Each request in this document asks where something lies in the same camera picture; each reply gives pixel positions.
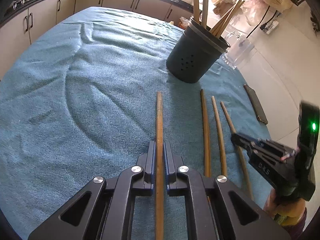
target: smartphone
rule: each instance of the smartphone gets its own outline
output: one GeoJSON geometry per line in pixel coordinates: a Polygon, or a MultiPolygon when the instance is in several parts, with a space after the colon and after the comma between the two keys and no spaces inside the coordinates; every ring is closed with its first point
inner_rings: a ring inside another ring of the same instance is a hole
{"type": "Polygon", "coordinates": [[[257,120],[259,122],[264,123],[264,124],[268,124],[268,120],[266,118],[266,115],[264,114],[262,105],[260,104],[260,101],[257,97],[256,92],[251,87],[249,87],[247,84],[245,84],[243,87],[249,96],[250,102],[251,102],[252,107],[254,109],[254,112],[257,116],[257,120]]]}

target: power cord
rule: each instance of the power cord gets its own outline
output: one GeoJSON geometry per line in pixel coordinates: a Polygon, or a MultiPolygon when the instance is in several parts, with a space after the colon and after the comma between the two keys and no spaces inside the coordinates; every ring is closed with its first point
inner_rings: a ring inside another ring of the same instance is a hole
{"type": "Polygon", "coordinates": [[[263,31],[266,28],[267,24],[272,21],[272,19],[276,16],[277,12],[278,11],[275,11],[275,14],[272,16],[272,18],[260,26],[260,30],[263,31]]]}
{"type": "Polygon", "coordinates": [[[261,21],[259,22],[259,24],[257,26],[255,26],[255,28],[248,34],[247,38],[249,38],[249,36],[251,35],[251,33],[253,33],[255,31],[256,28],[259,27],[259,25],[262,23],[263,19],[265,18],[265,16],[267,15],[267,12],[269,11],[270,9],[270,5],[268,6],[268,9],[266,10],[264,16],[262,17],[261,21]]]}

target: wrinkled cloth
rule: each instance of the wrinkled cloth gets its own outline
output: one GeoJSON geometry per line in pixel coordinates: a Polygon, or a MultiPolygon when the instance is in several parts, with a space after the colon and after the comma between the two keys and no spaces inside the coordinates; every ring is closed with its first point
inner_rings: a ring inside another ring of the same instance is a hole
{"type": "MultiPolygon", "coordinates": [[[[0,209],[23,240],[92,178],[118,176],[147,152],[155,139],[158,90],[164,100],[164,140],[203,174],[204,89],[212,176],[220,175],[215,96],[228,178],[245,190],[220,101],[238,131],[269,138],[268,129],[255,117],[244,78],[222,60],[195,84],[168,72],[166,59],[182,32],[133,12],[91,7],[41,36],[6,73],[0,82],[0,209]]],[[[247,167],[262,207],[270,186],[247,167]]],[[[166,197],[164,207],[164,238],[187,239],[183,197],[166,197]]],[[[136,239],[154,239],[152,197],[136,200],[136,239]]]]}

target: metal pivot screw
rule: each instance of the metal pivot screw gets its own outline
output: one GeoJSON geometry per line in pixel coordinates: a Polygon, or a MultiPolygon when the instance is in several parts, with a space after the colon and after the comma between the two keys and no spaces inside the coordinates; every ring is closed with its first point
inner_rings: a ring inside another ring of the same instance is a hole
{"type": "Polygon", "coordinates": [[[220,183],[225,183],[227,181],[227,177],[220,175],[217,177],[217,181],[219,181],[220,183]]]}
{"type": "Polygon", "coordinates": [[[93,182],[94,182],[95,184],[100,184],[101,182],[103,182],[103,177],[97,176],[97,177],[95,177],[95,178],[93,179],[93,182]]]}
{"type": "Polygon", "coordinates": [[[142,170],[142,168],[140,166],[133,166],[131,168],[131,171],[135,172],[135,173],[140,172],[141,170],[142,170]]]}
{"type": "Polygon", "coordinates": [[[188,166],[180,166],[179,167],[179,171],[180,172],[187,172],[189,170],[189,167],[188,166]]]}

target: wooden chopstick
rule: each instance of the wooden chopstick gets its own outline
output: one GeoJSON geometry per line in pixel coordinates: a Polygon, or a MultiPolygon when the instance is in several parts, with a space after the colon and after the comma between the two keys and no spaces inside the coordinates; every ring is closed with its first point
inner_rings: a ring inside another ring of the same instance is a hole
{"type": "Polygon", "coordinates": [[[222,26],[222,24],[224,23],[224,21],[227,19],[228,15],[230,14],[231,10],[234,8],[234,6],[232,6],[225,14],[224,16],[221,17],[221,19],[215,24],[215,26],[213,26],[213,28],[210,30],[210,33],[213,33],[219,26],[222,26]]]}
{"type": "Polygon", "coordinates": [[[200,15],[199,0],[193,0],[193,19],[195,20],[196,23],[199,23],[199,15],[200,15]]]}
{"type": "Polygon", "coordinates": [[[227,19],[224,21],[223,25],[221,28],[218,28],[217,34],[215,35],[215,32],[213,33],[213,35],[215,35],[217,38],[220,38],[221,34],[223,33],[223,31],[225,30],[225,28],[227,27],[227,25],[229,24],[229,22],[231,21],[233,15],[237,12],[237,10],[240,7],[242,0],[238,0],[238,2],[235,4],[234,8],[231,10],[230,14],[228,15],[227,19]]]}
{"type": "Polygon", "coordinates": [[[157,92],[156,112],[156,240],[164,239],[163,100],[157,92]]]}
{"type": "Polygon", "coordinates": [[[202,119],[203,119],[203,137],[204,137],[204,175],[206,177],[211,176],[210,166],[210,133],[209,133],[209,121],[207,105],[205,103],[203,89],[200,91],[201,107],[202,107],[202,119]]]}
{"type": "MultiPolygon", "coordinates": [[[[228,121],[228,124],[229,124],[229,127],[230,127],[230,130],[231,130],[231,133],[235,133],[236,132],[236,129],[235,127],[233,126],[233,123],[231,121],[231,118],[228,114],[228,111],[224,105],[224,103],[221,101],[220,102],[221,104],[221,107],[223,109],[223,112],[226,116],[226,119],[228,121]]],[[[243,153],[242,153],[242,150],[239,146],[235,146],[236,148],[236,152],[238,153],[238,156],[239,156],[239,159],[240,159],[240,164],[241,164],[241,168],[242,168],[242,172],[244,174],[244,180],[247,184],[247,190],[248,190],[248,193],[249,193],[249,196],[250,198],[253,200],[253,192],[252,192],[252,188],[251,188],[251,183],[250,183],[250,178],[249,178],[249,174],[248,174],[248,169],[247,169],[247,165],[246,165],[246,161],[244,159],[244,156],[243,156],[243,153]]]]}
{"type": "Polygon", "coordinates": [[[227,172],[227,158],[226,158],[226,150],[224,148],[224,141],[223,141],[223,133],[222,133],[222,127],[220,123],[220,117],[218,113],[218,108],[216,104],[216,100],[214,99],[214,96],[212,96],[212,105],[214,110],[214,117],[216,118],[216,124],[217,124],[217,131],[218,131],[218,141],[219,141],[219,148],[220,148],[220,163],[221,163],[221,174],[223,176],[228,176],[227,172]]]}
{"type": "Polygon", "coordinates": [[[207,28],[207,18],[208,18],[208,4],[209,0],[203,0],[202,5],[202,21],[201,25],[206,29],[207,28]]]}

